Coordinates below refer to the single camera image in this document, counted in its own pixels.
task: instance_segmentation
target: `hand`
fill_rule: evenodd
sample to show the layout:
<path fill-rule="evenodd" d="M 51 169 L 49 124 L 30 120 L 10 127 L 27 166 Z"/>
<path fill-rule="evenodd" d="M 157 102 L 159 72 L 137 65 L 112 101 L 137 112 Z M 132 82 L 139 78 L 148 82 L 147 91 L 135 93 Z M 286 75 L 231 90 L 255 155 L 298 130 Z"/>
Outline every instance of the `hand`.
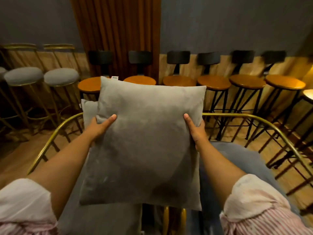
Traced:
<path fill-rule="evenodd" d="M 196 148 L 198 150 L 198 148 L 201 147 L 203 144 L 206 144 L 209 142 L 207 134 L 206 134 L 205 129 L 204 129 L 205 123 L 202 119 L 200 126 L 196 127 L 188 114 L 184 114 L 184 119 L 185 119 L 185 121 L 189 127 L 190 134 L 193 137 L 193 139 L 196 143 Z"/>
<path fill-rule="evenodd" d="M 110 127 L 110 125 L 116 120 L 117 116 L 111 115 L 106 121 L 102 124 L 97 123 L 96 117 L 93 117 L 90 125 L 85 129 L 82 135 L 85 135 L 90 142 L 93 142 L 101 134 L 104 134 L 105 131 Z"/>

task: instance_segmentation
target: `floor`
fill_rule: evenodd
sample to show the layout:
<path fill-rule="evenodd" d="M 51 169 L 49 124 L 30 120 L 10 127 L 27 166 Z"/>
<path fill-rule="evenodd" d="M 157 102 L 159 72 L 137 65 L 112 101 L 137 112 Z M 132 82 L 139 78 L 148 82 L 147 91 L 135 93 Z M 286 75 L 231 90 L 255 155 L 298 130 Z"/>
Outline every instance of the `floor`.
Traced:
<path fill-rule="evenodd" d="M 239 125 L 242 119 L 234 119 L 232 124 Z M 213 124 L 213 120 L 211 120 L 207 126 Z M 238 127 L 228 127 L 225 135 L 223 137 L 223 141 L 231 141 L 233 135 L 235 134 Z M 67 127 L 67 133 L 69 134 L 70 139 L 76 138 L 80 133 L 77 130 L 75 124 L 70 124 Z M 207 134 L 213 133 L 216 135 L 218 129 L 216 130 L 207 130 Z M 242 146 L 245 145 L 245 135 L 247 132 L 247 127 L 243 127 L 234 143 L 240 144 Z M 35 135 L 29 135 L 26 130 L 20 130 L 20 133 L 23 133 L 29 141 L 21 142 L 18 141 L 18 138 L 11 132 L 6 135 L 5 138 L 1 138 L 0 141 L 0 188 L 4 187 L 11 181 L 25 177 L 27 171 L 35 158 L 40 153 L 41 149 L 44 147 L 45 143 L 48 141 L 49 137 L 53 133 L 52 130 L 42 130 Z M 248 148 L 250 150 L 258 151 L 264 142 L 269 138 L 266 133 L 261 134 L 261 136 L 253 141 Z M 55 143 L 59 148 L 65 147 L 68 143 L 65 137 L 58 135 L 55 139 Z M 261 152 L 261 156 L 265 162 L 268 162 L 278 151 L 280 150 L 280 146 L 274 141 L 271 141 L 270 144 Z M 56 154 L 53 147 L 50 147 L 46 153 L 48 158 L 53 157 Z M 285 162 L 282 166 L 280 166 L 277 170 L 272 169 L 274 175 L 278 174 L 282 171 L 286 166 L 288 166 L 289 162 Z M 308 174 L 305 172 L 304 168 L 299 164 L 296 164 L 298 170 L 300 170 L 305 176 L 308 177 Z M 296 172 L 294 168 L 290 169 L 285 175 L 283 175 L 279 180 L 281 186 L 285 189 L 285 191 L 289 191 L 293 189 L 295 186 L 302 183 L 304 180 Z M 313 188 L 309 185 L 297 191 L 295 194 L 290 196 L 291 201 L 296 204 L 299 208 L 305 208 L 307 205 L 313 202 Z M 307 215 L 304 217 L 307 221 L 308 225 L 313 227 L 313 215 Z"/>

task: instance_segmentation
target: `sleeve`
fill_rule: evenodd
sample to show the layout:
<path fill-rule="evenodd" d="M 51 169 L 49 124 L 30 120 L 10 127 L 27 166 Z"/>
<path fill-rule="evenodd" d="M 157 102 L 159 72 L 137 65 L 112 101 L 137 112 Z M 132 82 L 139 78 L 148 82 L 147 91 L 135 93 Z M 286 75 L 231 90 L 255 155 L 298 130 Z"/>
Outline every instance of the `sleeve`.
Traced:
<path fill-rule="evenodd" d="M 55 234 L 57 219 L 51 193 L 30 179 L 18 179 L 0 190 L 1 234 Z"/>
<path fill-rule="evenodd" d="M 255 175 L 233 186 L 220 214 L 225 234 L 312 234 L 290 210 L 288 200 Z"/>

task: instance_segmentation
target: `person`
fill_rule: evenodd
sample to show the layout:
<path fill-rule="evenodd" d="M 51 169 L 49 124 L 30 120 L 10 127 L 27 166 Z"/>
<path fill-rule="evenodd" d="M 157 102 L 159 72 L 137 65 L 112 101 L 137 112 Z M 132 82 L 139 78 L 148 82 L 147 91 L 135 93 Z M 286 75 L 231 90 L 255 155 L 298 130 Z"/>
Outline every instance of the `person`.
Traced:
<path fill-rule="evenodd" d="M 245 173 L 212 146 L 207 140 L 203 121 L 196 127 L 188 114 L 183 117 L 201 155 L 210 185 L 223 208 L 220 222 L 225 234 L 313 234 L 292 213 L 280 192 L 255 175 Z M 93 118 L 79 137 L 48 162 L 26 178 L 15 180 L 0 190 L 0 234 L 56 234 L 57 219 L 92 142 L 116 118 L 112 115 L 102 124 L 97 124 Z"/>

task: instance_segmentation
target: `person's right hand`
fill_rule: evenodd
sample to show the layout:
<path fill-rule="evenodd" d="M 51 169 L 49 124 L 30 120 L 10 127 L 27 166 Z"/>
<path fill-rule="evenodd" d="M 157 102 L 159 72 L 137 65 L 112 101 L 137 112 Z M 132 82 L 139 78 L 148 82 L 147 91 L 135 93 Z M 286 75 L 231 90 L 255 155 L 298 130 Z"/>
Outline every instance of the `person's right hand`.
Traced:
<path fill-rule="evenodd" d="M 206 134 L 205 129 L 204 129 L 205 123 L 202 119 L 200 126 L 196 127 L 188 114 L 184 114 L 184 119 L 185 119 L 185 121 L 189 127 L 190 134 L 193 137 L 193 139 L 196 143 L 196 148 L 198 150 L 199 147 L 201 147 L 202 145 L 209 142 L 207 134 Z"/>

